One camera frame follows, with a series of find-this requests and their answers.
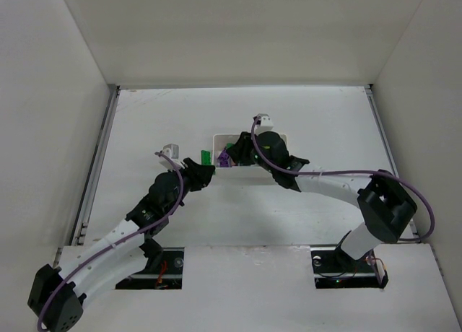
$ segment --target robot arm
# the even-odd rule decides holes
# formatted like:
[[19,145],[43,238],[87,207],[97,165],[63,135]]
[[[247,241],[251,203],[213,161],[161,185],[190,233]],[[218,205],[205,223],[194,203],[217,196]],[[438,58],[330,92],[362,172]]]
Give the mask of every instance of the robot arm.
[[[167,161],[176,166],[182,177],[182,196],[178,172],[159,174],[148,194],[104,238],[62,268],[45,265],[36,273],[28,305],[37,316],[43,315],[49,331],[69,330],[96,296],[143,270],[148,259],[154,262],[150,266],[160,261],[162,247],[152,238],[167,226],[168,211],[187,193],[207,187],[215,171],[213,166],[199,165],[189,158],[182,164],[168,149],[163,156],[169,158]],[[52,294],[54,297],[46,307]]]
[[309,160],[289,155],[281,136],[271,131],[273,124],[270,117],[267,114],[257,117],[255,137],[260,153],[248,132],[242,132],[227,153],[237,164],[262,166],[283,188],[319,193],[359,208],[365,221],[349,232],[336,247],[336,257],[344,268],[350,267],[351,263],[363,258],[366,252],[381,243],[398,242],[417,205],[399,183],[387,178],[389,172],[379,170],[371,176],[311,175],[310,172],[326,170]]

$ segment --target white wall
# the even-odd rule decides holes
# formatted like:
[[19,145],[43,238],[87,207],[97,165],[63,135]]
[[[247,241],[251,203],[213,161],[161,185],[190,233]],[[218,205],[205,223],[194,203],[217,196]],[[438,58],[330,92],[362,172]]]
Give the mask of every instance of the white wall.
[[66,0],[126,86],[372,83],[421,0]]
[[64,0],[0,0],[0,331],[34,331],[30,286],[76,214],[107,101]]
[[[398,171],[435,208],[431,243],[462,319],[462,0],[424,0],[373,91]],[[416,218],[425,232],[428,217]]]

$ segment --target purple cable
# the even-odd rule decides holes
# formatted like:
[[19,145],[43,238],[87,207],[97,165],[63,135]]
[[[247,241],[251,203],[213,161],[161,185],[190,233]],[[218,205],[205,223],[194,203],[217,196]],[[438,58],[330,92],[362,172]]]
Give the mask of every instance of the purple cable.
[[252,124],[252,129],[250,130],[250,137],[252,138],[253,146],[255,147],[255,150],[257,151],[258,155],[260,155],[260,158],[269,166],[274,168],[275,170],[278,170],[282,173],[286,173],[288,175],[379,175],[381,177],[389,178],[392,180],[397,181],[401,185],[406,186],[410,191],[415,193],[418,198],[422,201],[422,203],[425,205],[425,208],[428,210],[428,215],[430,216],[430,228],[428,229],[427,233],[423,236],[420,237],[415,237],[415,238],[400,238],[399,240],[402,242],[419,242],[421,240],[424,240],[428,238],[433,231],[435,230],[435,214],[433,213],[433,209],[430,206],[430,203],[427,201],[427,199],[420,193],[420,191],[417,190],[416,187],[414,187],[411,183],[407,183],[405,180],[398,178],[390,173],[384,173],[384,172],[379,172],[379,171],[372,171],[372,170],[345,170],[345,171],[324,171],[324,172],[294,172],[294,171],[289,171],[285,170],[284,168],[280,168],[279,166],[276,166],[273,162],[269,161],[266,157],[264,157],[263,153],[260,150],[260,147],[258,146],[256,137],[255,137],[255,127],[257,125],[257,122],[259,121],[260,117],[256,116],[255,120],[253,121]]
[[[146,231],[150,230],[153,227],[156,227],[159,224],[162,224],[170,215],[172,215],[175,210],[178,208],[180,205],[181,199],[183,198],[183,190],[184,190],[184,184],[183,184],[183,177],[181,177],[180,170],[177,168],[176,164],[167,156],[165,156],[163,153],[155,153],[159,157],[163,157],[168,161],[169,164],[172,165],[173,169],[175,170],[178,179],[180,180],[180,193],[178,195],[178,199],[176,200],[175,204],[173,205],[172,209],[169,210],[168,213],[166,213],[165,216],[163,216],[161,219],[157,220],[154,224],[151,224],[149,226],[146,226],[136,232],[131,233],[128,236],[125,236],[124,238],[121,238],[117,242],[114,242],[114,245],[119,245],[121,243],[124,243],[125,241],[129,240],[130,238],[135,237],[136,235],[139,235],[141,233],[145,233]],[[100,257],[102,254],[107,253],[109,250],[113,249],[112,245],[108,245],[106,248],[98,251],[94,255],[90,256],[87,260],[79,264],[78,267],[76,267],[57,287],[56,289],[51,293],[50,297],[46,300],[45,305],[43,306],[43,309],[40,311],[40,315],[38,316],[38,322],[37,322],[37,329],[39,332],[47,332],[49,331],[48,329],[43,329],[42,328],[42,323],[43,323],[43,317],[45,316],[46,311],[50,307],[53,299],[55,296],[58,294],[59,290],[61,290],[64,285],[80,270],[82,270],[88,263],[92,262],[96,258]]]

